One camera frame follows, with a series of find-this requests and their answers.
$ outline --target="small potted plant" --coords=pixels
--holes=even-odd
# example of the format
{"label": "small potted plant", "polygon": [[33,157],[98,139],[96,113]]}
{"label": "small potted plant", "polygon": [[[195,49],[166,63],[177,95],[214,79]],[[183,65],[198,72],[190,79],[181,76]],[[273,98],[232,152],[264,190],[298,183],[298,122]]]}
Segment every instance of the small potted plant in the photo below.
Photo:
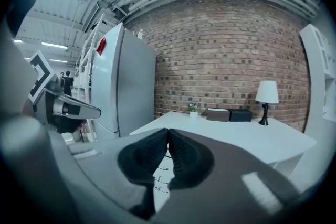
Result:
{"label": "small potted plant", "polygon": [[197,112],[197,104],[196,103],[191,103],[188,105],[188,110],[190,112],[190,118],[191,119],[196,119],[198,112]]}

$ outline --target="red magnet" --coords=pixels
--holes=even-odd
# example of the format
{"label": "red magnet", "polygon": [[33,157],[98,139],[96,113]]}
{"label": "red magnet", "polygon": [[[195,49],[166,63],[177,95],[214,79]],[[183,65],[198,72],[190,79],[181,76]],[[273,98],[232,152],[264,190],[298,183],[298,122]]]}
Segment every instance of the red magnet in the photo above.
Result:
{"label": "red magnet", "polygon": [[105,49],[105,46],[106,46],[106,39],[103,38],[103,39],[101,40],[101,42],[100,42],[100,44],[99,44],[97,50],[96,50],[97,53],[99,54],[99,56],[101,56],[103,50]]}

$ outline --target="table lamp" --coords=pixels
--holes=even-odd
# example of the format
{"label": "table lamp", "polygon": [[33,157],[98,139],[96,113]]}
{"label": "table lamp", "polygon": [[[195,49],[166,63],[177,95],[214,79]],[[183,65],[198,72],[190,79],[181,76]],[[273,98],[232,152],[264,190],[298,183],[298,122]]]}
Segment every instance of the table lamp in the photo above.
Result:
{"label": "table lamp", "polygon": [[271,80],[261,81],[259,84],[256,101],[265,103],[262,105],[262,107],[264,108],[264,116],[262,117],[261,121],[259,121],[259,124],[268,125],[267,122],[268,103],[271,104],[279,103],[278,89],[276,82]]}

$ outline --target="white lampshade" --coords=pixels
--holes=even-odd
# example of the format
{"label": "white lampshade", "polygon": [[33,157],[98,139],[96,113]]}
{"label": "white lampshade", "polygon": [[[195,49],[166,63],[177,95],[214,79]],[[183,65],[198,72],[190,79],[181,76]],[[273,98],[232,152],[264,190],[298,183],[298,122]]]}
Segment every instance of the white lampshade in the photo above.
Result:
{"label": "white lampshade", "polygon": [[279,103],[276,82],[271,80],[261,81],[259,84],[256,101],[271,104]]}

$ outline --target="brown box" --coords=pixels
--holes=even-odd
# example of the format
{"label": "brown box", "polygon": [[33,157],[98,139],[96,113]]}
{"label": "brown box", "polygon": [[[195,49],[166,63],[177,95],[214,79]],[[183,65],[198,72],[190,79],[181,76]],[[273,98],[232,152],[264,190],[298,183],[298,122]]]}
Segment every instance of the brown box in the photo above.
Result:
{"label": "brown box", "polygon": [[227,109],[207,109],[206,119],[208,121],[225,121],[230,119],[230,111]]}

